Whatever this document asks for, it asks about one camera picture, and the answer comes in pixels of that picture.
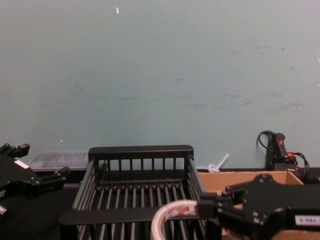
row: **white label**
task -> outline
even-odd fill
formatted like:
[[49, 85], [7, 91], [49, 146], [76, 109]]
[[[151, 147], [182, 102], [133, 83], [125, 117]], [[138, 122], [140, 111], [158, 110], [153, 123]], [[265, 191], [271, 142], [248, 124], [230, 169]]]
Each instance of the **white label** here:
[[6, 190], [0, 191], [0, 198], [4, 197], [6, 194]]
[[24, 169], [27, 169], [29, 168], [29, 166], [25, 163], [23, 163], [22, 161], [20, 160], [17, 160], [17, 161], [14, 161], [16, 164], [18, 164], [20, 167], [23, 167]]
[[320, 216], [317, 215], [295, 215], [297, 226], [320, 226]]

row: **black cable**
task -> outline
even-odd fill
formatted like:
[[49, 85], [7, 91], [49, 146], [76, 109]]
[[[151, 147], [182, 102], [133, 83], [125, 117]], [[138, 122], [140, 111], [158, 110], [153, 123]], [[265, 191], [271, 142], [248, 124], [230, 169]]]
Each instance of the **black cable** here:
[[275, 134], [273, 131], [270, 131], [270, 130], [264, 130], [262, 132], [259, 133], [257, 139], [256, 139], [256, 144], [258, 144], [258, 142], [261, 144], [262, 147], [264, 147], [267, 151], [271, 152], [271, 153], [275, 153], [274, 151], [272, 151], [271, 149], [267, 148], [266, 145], [264, 145], [261, 141], [261, 136], [265, 134], [265, 135], [268, 135], [268, 136], [272, 136], [273, 134]]
[[294, 155], [299, 156], [303, 159], [304, 162], [304, 171], [303, 171], [303, 181], [307, 180], [309, 174], [310, 174], [310, 165], [307, 161], [305, 155], [303, 155], [301, 152], [293, 152]]

